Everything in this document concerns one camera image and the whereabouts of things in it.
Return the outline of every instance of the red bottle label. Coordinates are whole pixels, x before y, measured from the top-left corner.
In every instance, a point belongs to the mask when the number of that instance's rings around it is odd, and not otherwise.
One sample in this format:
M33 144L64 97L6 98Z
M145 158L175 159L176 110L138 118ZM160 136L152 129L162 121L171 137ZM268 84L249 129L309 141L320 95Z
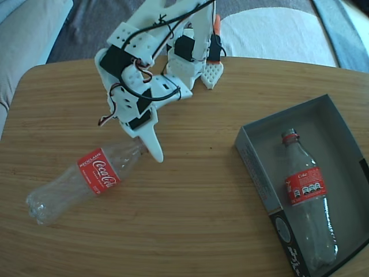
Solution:
M79 159L77 164L87 184L96 194L121 181L101 148Z
M313 167L288 177L286 185L292 205L327 193L319 167Z

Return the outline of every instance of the plastic bottle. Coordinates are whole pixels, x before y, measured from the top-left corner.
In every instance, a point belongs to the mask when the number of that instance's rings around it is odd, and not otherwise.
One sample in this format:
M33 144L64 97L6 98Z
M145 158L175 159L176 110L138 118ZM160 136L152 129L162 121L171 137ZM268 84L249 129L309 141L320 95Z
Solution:
M329 218L327 189L315 159L294 129L282 133L288 159L287 191L299 232L295 236L310 272L334 263L338 246Z
M30 216L49 225L71 206L93 198L123 181L142 153L140 140L110 144L84 156L61 176L27 197Z

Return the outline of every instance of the gray box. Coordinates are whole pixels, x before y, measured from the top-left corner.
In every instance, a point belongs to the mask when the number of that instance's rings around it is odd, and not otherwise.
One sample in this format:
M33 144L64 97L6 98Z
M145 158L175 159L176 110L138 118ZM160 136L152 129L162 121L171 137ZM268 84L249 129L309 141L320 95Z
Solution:
M285 187L287 163L281 133L295 128L317 160L328 189L337 238L335 263L310 274L295 234ZM328 276L369 243L369 168L352 133L328 95L244 125L236 147L252 177L296 276Z

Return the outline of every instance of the empty plastic bottle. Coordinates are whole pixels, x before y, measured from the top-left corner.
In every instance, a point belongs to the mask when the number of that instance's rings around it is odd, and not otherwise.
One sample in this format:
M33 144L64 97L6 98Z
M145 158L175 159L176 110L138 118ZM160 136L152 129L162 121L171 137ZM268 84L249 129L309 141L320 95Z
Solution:
M71 165L61 176L27 197L30 216L40 225L54 223L71 206L93 198L128 177L147 152L140 140L98 148Z
M299 232L295 236L311 272L334 263L338 246L329 218L327 188L315 159L294 129L282 133L288 159L287 191Z

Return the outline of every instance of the wood grain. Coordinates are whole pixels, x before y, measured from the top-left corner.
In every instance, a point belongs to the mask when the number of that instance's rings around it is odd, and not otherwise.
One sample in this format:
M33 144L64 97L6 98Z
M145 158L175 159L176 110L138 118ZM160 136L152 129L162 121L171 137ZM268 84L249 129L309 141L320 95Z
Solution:
M164 65L159 59L155 71ZM252 122L329 93L369 156L369 75L225 58L213 91L159 111L164 163L143 157L129 180L40 227L25 198L82 155L127 139L108 113L93 61L49 64L21 80L0 142L0 276L292 276L233 147ZM365 248L335 276L368 276Z

